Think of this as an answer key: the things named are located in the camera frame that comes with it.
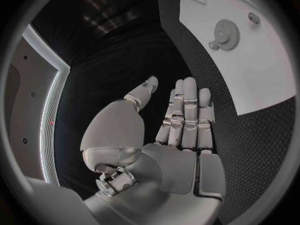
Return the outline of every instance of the robotic hand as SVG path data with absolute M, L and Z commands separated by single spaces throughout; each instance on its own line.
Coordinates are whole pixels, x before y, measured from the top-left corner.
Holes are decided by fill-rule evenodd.
M 138 224 L 169 224 L 166 215 L 189 209 L 196 212 L 170 224 L 198 218 L 210 221 L 226 190 L 222 162 L 213 154 L 210 91 L 198 92 L 192 77 L 178 80 L 155 142 L 143 146 L 144 122 L 138 112 L 157 88 L 158 80 L 150 77 L 101 110 L 88 126 L 80 149 L 86 166 L 101 173 L 95 200 L 101 197 L 108 207 Z M 207 207 L 210 215 L 199 213 Z M 156 214 L 157 221 L 149 213 Z

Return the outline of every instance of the white panel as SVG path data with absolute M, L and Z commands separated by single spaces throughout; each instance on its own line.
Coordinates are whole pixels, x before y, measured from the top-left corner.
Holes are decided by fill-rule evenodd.
M 180 0 L 180 22 L 206 48 L 222 74 L 238 115 L 261 110 L 296 94 L 288 53 L 269 21 L 249 0 Z M 248 19 L 253 12 L 259 25 Z M 216 23 L 233 21 L 240 42 L 230 51 L 211 50 Z

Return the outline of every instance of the gear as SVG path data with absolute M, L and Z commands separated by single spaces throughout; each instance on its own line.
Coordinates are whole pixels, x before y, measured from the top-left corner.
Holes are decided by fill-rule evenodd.
M 239 28 L 233 21 L 222 19 L 215 25 L 214 39 L 220 49 L 232 50 L 240 42 Z

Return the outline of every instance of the led light strip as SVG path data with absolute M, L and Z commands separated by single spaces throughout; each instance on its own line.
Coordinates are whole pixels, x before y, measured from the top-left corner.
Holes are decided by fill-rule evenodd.
M 54 159 L 54 127 L 60 98 L 70 73 L 70 66 L 66 64 L 37 32 L 28 25 L 23 33 L 24 39 L 39 53 L 57 73 L 49 88 L 40 122 L 39 155 L 44 180 L 47 183 L 60 185 Z

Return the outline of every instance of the dark carbon fiber surface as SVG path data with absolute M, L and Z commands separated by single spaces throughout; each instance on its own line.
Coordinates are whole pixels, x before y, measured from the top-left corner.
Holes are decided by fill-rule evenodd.
M 207 87 L 215 106 L 215 144 L 226 173 L 227 196 L 219 218 L 228 224 L 268 188 L 289 148 L 295 99 L 237 116 L 217 66 L 189 30 L 179 22 L 180 0 L 158 0 L 161 25 L 173 40 L 198 87 Z

